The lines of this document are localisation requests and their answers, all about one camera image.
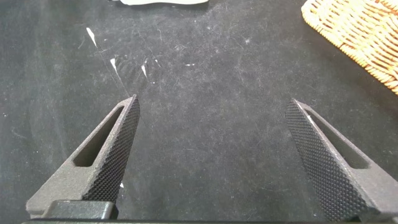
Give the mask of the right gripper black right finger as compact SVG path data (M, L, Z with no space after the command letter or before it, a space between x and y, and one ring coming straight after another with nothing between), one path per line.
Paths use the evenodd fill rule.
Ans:
M397 221L393 177L308 105L292 99L285 118L329 221Z

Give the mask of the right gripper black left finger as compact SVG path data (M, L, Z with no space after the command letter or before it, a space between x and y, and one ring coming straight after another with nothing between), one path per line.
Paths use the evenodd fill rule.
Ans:
M120 101L27 201L30 216L56 200L116 202L139 118L137 95Z

